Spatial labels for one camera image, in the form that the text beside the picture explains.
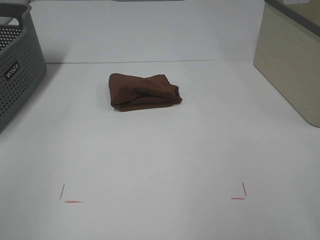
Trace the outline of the brown towel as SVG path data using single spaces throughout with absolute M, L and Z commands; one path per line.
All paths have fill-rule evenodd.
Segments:
M 164 74 L 139 77 L 112 73 L 108 87 L 110 105 L 120 112 L 171 107 L 183 100 L 179 87 Z

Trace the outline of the beige storage bin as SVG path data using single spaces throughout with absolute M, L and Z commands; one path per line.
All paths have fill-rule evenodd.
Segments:
M 320 125 L 320 2 L 266 0 L 253 65 L 310 125 Z

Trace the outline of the grey perforated plastic basket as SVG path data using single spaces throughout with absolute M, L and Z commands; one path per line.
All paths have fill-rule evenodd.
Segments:
M 31 16 L 31 6 L 1 3 L 1 17 L 17 25 L 0 26 L 0 128 L 3 130 L 32 96 L 47 66 Z

